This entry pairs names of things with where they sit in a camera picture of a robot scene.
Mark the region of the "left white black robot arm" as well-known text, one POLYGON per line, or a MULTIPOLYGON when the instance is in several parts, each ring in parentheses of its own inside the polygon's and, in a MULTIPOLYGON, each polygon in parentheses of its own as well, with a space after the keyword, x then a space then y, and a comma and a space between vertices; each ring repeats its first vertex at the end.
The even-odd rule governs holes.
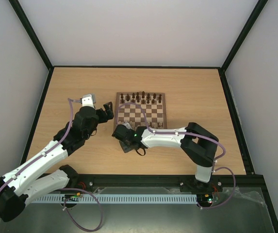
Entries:
POLYGON ((8 222, 22 213, 35 199, 59 189, 73 189, 78 173, 69 165, 61 166, 45 177, 45 171, 69 157, 97 130, 97 126, 113 119, 113 104, 95 109, 93 101, 82 99, 77 113, 70 113, 70 121, 34 157, 18 168, 0 176, 0 218, 8 222))

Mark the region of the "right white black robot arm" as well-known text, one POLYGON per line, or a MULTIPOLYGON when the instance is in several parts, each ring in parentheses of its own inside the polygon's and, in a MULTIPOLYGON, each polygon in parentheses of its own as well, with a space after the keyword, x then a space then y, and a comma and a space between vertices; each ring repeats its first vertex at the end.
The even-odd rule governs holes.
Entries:
POLYGON ((200 190, 212 185, 212 170, 219 139, 200 125, 190 122, 178 129, 154 129, 138 126, 136 130, 126 124, 116 126, 112 137, 119 140, 125 153, 154 147, 180 148, 196 164, 195 184, 200 190))

